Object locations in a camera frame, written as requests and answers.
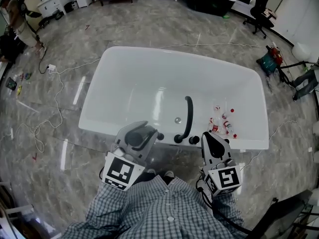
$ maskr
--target checkered shirt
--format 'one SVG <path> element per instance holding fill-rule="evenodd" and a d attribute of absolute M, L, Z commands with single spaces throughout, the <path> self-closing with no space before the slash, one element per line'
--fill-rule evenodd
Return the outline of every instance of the checkered shirt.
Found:
<path fill-rule="evenodd" d="M 243 226 L 232 194 L 215 197 L 213 204 Z M 101 183 L 86 221 L 71 224 L 63 239 L 199 238 L 231 239 L 245 235 L 208 211 L 201 194 L 175 177 L 168 185 L 156 176 L 128 191 Z"/>

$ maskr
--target office chair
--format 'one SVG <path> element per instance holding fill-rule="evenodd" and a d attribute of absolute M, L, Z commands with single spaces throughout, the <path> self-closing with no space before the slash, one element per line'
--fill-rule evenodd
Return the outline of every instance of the office chair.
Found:
<path fill-rule="evenodd" d="M 251 15 L 254 17 L 254 19 L 248 18 L 246 19 L 243 24 L 246 23 L 255 25 L 255 31 L 253 34 L 257 33 L 257 30 L 259 29 L 265 36 L 264 39 L 266 39 L 266 34 L 262 30 L 263 27 L 266 28 L 272 28 L 274 27 L 274 24 L 269 20 L 271 17 L 273 17 L 272 14 L 270 14 L 269 17 L 266 17 L 264 15 L 264 11 L 266 9 L 268 0 L 256 0 L 256 5 L 250 10 Z"/>

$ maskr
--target marble floor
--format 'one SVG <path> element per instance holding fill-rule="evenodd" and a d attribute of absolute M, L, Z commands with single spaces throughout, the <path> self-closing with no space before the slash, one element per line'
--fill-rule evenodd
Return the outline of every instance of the marble floor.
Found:
<path fill-rule="evenodd" d="M 188 9 L 175 0 L 134 0 L 131 3 L 94 3 L 52 20 L 39 32 L 47 44 L 47 53 L 40 70 L 48 64 L 61 72 L 92 62 L 115 45 L 163 47 L 180 44 L 236 43 L 238 45 L 181 46 L 168 48 L 225 60 L 255 70 L 261 77 L 267 103 L 269 135 L 288 120 L 272 137 L 269 149 L 262 151 L 250 166 L 242 170 L 243 186 L 235 197 L 246 226 L 252 228 L 264 215 L 272 198 L 280 200 L 312 189 L 317 182 L 318 168 L 312 163 L 308 147 L 316 148 L 312 124 L 317 121 L 313 95 L 293 102 L 293 89 L 280 83 L 277 74 L 266 81 L 256 59 L 266 52 L 273 40 L 283 52 L 288 64 L 295 63 L 291 46 L 275 34 L 264 40 L 260 33 L 253 35 L 252 26 L 243 25 L 244 18 L 228 13 L 229 19 L 203 14 Z M 40 74 L 39 59 L 32 49 L 26 49 L 7 77 L 33 73 L 22 82 L 19 96 L 4 86 L 0 87 L 0 130 L 8 134 L 25 123 L 32 130 L 50 120 L 60 124 L 54 96 L 61 85 L 56 74 Z M 84 219 L 86 208 L 97 192 L 99 171 L 104 165 L 105 152 L 113 137 L 81 130 L 78 122 L 83 102 L 97 63 L 61 74 L 63 91 L 57 96 L 63 124 L 53 128 L 41 125 L 38 139 L 45 151 L 39 152 L 32 133 L 23 125 L 14 139 L 5 137 L 0 142 L 0 177 L 10 181 L 19 204 L 30 203 L 41 221 L 62 232 L 69 223 Z M 294 78 L 301 69 L 291 69 Z M 240 153 L 233 157 L 241 166 L 259 152 Z M 194 185 L 203 164 L 200 151 L 177 147 L 154 146 L 148 157 L 149 167 L 157 171 L 171 169 L 176 176 Z"/>

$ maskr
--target black faucet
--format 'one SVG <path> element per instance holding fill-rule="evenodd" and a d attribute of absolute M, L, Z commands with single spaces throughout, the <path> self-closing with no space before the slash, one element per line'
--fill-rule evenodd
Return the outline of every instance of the black faucet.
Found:
<path fill-rule="evenodd" d="M 193 124 L 193 113 L 194 113 L 193 101 L 189 96 L 186 96 L 185 100 L 187 101 L 187 106 L 188 106 L 186 128 L 185 128 L 184 134 L 175 135 L 174 141 L 176 143 L 181 143 L 183 141 L 183 139 L 185 139 L 189 136 L 189 133 L 191 130 L 191 125 Z"/>

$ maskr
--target shoe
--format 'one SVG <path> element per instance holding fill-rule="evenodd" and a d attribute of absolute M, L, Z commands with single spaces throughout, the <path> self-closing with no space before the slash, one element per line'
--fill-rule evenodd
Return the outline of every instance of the shoe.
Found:
<path fill-rule="evenodd" d="M 165 176 L 174 178 L 174 173 L 173 173 L 172 171 L 167 171 L 167 172 L 164 174 L 164 177 L 165 177 Z"/>
<path fill-rule="evenodd" d="M 155 175 L 156 175 L 156 172 L 155 172 L 155 170 L 154 170 L 154 169 L 149 169 L 149 170 L 147 170 L 146 172 L 147 172 L 147 173 L 153 173 L 153 174 L 155 174 Z"/>
<path fill-rule="evenodd" d="M 42 59 L 45 55 L 45 52 L 46 52 L 46 47 L 44 46 L 43 48 L 40 49 L 39 51 L 39 57 L 40 59 Z"/>

